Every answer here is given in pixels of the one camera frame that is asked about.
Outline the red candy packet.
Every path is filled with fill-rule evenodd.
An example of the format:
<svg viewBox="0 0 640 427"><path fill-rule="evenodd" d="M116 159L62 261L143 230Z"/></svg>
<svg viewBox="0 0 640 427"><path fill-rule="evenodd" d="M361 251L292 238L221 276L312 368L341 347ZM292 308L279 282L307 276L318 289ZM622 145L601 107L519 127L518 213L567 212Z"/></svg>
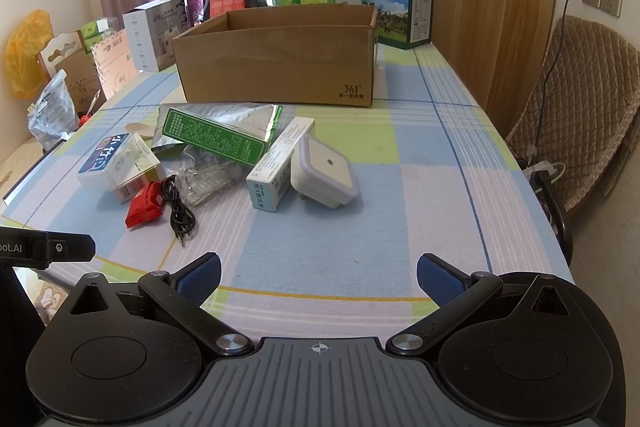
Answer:
<svg viewBox="0 0 640 427"><path fill-rule="evenodd" d="M164 211L164 200L160 195L160 182L145 185L131 199L125 225L127 229L160 219Z"/></svg>

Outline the blue dental floss pick box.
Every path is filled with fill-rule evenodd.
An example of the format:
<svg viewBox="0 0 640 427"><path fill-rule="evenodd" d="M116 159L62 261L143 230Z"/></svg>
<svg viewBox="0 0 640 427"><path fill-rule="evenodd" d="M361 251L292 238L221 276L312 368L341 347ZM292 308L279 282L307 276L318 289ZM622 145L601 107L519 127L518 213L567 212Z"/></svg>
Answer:
<svg viewBox="0 0 640 427"><path fill-rule="evenodd" d="M80 185L89 192L115 190L134 169L134 138L121 133L104 138L77 173Z"/></svg>

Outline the clear blister pack bag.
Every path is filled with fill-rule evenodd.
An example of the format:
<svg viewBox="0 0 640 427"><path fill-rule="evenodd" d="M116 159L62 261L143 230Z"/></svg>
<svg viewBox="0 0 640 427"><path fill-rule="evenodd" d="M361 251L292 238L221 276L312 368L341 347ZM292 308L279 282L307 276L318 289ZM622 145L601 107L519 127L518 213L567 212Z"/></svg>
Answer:
<svg viewBox="0 0 640 427"><path fill-rule="evenodd" d="M176 185L182 201L195 207L244 181L247 175L246 166L187 145L180 155Z"/></svg>

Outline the white long ointment box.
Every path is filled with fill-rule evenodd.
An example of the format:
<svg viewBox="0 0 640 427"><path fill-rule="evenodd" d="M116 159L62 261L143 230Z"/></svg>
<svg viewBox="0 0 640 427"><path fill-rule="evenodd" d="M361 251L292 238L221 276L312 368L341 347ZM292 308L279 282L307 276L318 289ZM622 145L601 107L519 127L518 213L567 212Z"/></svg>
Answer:
<svg viewBox="0 0 640 427"><path fill-rule="evenodd" d="M296 144L314 133L314 118L295 117L246 177L250 201L257 210L275 212L291 185L291 158Z"/></svg>

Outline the green white spray box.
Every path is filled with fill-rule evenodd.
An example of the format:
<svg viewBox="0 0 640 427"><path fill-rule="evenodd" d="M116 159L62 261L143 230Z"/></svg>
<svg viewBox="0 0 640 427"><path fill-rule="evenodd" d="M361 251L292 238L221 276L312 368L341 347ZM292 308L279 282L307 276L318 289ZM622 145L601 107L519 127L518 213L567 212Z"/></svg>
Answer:
<svg viewBox="0 0 640 427"><path fill-rule="evenodd" d="M248 167L257 165L267 150L267 143L254 136L175 108L168 109L162 133Z"/></svg>

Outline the white square night light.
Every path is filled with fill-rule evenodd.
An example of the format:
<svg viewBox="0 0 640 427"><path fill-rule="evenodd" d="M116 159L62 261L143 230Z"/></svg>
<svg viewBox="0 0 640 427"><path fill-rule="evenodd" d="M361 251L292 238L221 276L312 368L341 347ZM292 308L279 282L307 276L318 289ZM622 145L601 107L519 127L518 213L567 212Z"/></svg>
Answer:
<svg viewBox="0 0 640 427"><path fill-rule="evenodd" d="M352 163L311 134L296 144L291 185L300 195L332 209L348 205L359 194Z"/></svg>

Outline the silver foil pouch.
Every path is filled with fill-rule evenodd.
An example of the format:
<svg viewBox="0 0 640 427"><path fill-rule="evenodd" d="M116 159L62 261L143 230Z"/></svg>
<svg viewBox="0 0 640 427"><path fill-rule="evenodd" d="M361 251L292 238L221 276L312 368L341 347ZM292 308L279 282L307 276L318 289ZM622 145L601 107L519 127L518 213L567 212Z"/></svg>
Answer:
<svg viewBox="0 0 640 427"><path fill-rule="evenodd" d="M154 129L151 150L159 152L177 145L179 140L163 135L162 129L168 110L174 108L191 116L215 121L235 128L239 132L262 139L268 143L273 141L282 113L278 104L258 103L164 103L158 110L157 123Z"/></svg>

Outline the white mecobalamin tablet box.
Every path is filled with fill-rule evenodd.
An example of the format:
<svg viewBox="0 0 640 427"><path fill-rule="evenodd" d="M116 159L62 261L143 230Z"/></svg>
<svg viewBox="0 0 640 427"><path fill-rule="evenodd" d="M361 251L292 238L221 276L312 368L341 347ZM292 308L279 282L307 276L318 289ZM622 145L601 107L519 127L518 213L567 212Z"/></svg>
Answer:
<svg viewBox="0 0 640 427"><path fill-rule="evenodd" d="M133 199L142 188L165 178L160 160L137 133L127 136L111 167L112 191L119 204Z"/></svg>

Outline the checkered tablecloth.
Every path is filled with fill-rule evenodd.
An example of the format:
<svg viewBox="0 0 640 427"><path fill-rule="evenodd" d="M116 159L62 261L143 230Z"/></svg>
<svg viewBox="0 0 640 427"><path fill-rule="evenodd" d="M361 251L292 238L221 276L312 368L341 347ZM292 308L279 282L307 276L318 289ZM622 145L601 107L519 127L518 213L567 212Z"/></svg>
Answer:
<svg viewBox="0 0 640 427"><path fill-rule="evenodd" d="M416 280L425 254L469 274L570 277L528 176L438 49L380 46L374 87L368 108L285 107L262 162L177 239L163 217L128 228L113 192L78 179L103 139L182 100L175 69L143 75L40 161L1 221L93 237L92 261L49 268L64 285L90 271L133 282L213 251L222 277L205 309L257 339L394 335L434 309Z"/></svg>

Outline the brown quilted chair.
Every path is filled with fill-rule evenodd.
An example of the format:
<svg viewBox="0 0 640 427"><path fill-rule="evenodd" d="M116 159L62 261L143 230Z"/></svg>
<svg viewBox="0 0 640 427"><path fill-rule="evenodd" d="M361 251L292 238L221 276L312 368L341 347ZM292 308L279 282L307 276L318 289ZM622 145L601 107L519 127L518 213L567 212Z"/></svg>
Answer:
<svg viewBox="0 0 640 427"><path fill-rule="evenodd" d="M518 156L562 162L555 183L567 211L582 205L639 124L639 51L615 30L567 15L508 134Z"/></svg>

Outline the yellow plastic bag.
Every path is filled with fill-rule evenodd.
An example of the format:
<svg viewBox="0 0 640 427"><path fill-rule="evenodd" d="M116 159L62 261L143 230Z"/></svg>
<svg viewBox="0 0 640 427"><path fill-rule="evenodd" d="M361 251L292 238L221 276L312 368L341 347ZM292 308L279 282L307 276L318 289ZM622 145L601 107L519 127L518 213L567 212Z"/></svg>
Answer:
<svg viewBox="0 0 640 427"><path fill-rule="evenodd" d="M3 68L6 83L15 98L27 100L37 94L46 78L38 55L52 38L50 14L40 9L29 13L10 35Z"/></svg>

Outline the green tissue packs left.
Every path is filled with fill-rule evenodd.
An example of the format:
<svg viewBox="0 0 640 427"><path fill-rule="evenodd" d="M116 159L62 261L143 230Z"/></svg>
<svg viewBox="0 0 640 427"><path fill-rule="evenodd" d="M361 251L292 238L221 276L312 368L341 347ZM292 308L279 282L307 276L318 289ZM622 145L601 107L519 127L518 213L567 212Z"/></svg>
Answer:
<svg viewBox="0 0 640 427"><path fill-rule="evenodd" d="M91 50L96 43L121 29L122 25L117 17L102 17L83 24L79 28L79 35L85 49Z"/></svg>

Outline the white appliance box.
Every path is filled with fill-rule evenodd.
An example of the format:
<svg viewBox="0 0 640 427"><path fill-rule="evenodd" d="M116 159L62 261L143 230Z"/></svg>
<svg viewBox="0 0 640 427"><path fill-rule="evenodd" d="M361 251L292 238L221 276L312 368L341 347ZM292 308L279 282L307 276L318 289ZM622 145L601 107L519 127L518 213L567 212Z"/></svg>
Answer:
<svg viewBox="0 0 640 427"><path fill-rule="evenodd" d="M175 64L173 38L189 29L184 0L153 0L122 16L137 70L161 72Z"/></svg>

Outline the purple gift box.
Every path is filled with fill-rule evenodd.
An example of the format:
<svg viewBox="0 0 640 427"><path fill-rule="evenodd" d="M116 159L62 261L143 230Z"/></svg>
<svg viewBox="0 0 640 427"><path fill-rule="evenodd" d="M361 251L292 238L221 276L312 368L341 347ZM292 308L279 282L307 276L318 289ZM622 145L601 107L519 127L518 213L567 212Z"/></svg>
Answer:
<svg viewBox="0 0 640 427"><path fill-rule="evenodd" d="M186 0L186 18L189 27L194 27L203 21L204 0Z"/></svg>

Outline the blue cow milk box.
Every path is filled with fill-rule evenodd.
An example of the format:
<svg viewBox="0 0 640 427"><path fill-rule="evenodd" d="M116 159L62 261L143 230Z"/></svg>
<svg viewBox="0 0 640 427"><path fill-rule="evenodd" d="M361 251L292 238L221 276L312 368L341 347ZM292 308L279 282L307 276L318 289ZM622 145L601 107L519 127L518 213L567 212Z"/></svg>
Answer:
<svg viewBox="0 0 640 427"><path fill-rule="evenodd" d="M412 49L432 41L434 0L362 0L378 9L378 42Z"/></svg>

